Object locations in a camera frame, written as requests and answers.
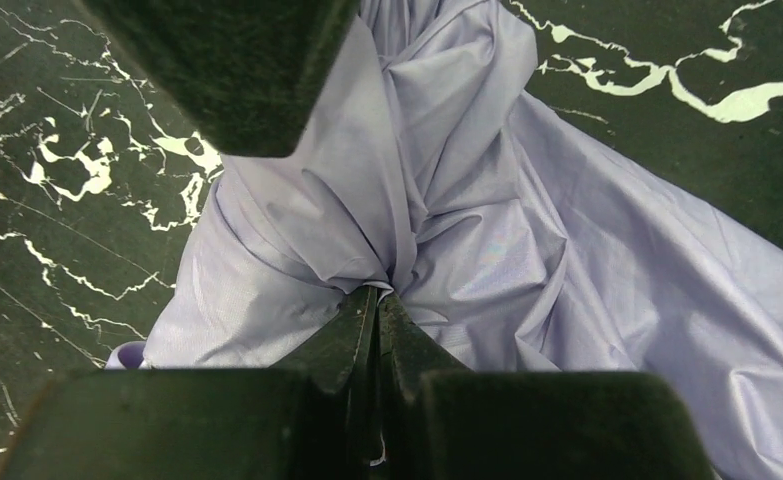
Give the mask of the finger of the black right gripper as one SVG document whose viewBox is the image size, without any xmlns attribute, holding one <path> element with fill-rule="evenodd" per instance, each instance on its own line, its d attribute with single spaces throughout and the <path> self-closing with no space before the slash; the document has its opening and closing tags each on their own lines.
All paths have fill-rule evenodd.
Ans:
<svg viewBox="0 0 783 480">
<path fill-rule="evenodd" d="M 359 4 L 87 0 L 83 9 L 218 151 L 296 149 Z"/>
</svg>

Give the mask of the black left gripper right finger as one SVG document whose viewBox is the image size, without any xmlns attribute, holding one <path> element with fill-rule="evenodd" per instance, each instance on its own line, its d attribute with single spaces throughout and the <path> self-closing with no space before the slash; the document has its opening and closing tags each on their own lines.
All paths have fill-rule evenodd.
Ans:
<svg viewBox="0 0 783 480">
<path fill-rule="evenodd" d="M 682 401 L 638 372 L 476 372 L 378 308 L 383 434 L 395 479 L 711 479 Z"/>
</svg>

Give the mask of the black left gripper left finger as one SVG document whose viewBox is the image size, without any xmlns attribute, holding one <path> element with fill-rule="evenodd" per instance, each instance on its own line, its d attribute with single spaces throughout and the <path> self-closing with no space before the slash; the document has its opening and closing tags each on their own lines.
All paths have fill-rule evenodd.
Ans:
<svg viewBox="0 0 783 480">
<path fill-rule="evenodd" d="M 76 372 L 37 397 L 0 479 L 364 479 L 378 291 L 268 368 Z"/>
</svg>

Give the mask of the lavender folding umbrella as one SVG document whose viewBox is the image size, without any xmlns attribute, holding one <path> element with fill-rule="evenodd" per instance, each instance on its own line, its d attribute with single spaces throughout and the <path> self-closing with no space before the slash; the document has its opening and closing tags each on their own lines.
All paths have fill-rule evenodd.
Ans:
<svg viewBox="0 0 783 480">
<path fill-rule="evenodd" d="M 725 479 L 783 479 L 783 251 L 525 92 L 496 1 L 365 1 L 305 136 L 224 156 L 112 368 L 264 367 L 362 285 L 481 370 L 648 370 Z"/>
</svg>

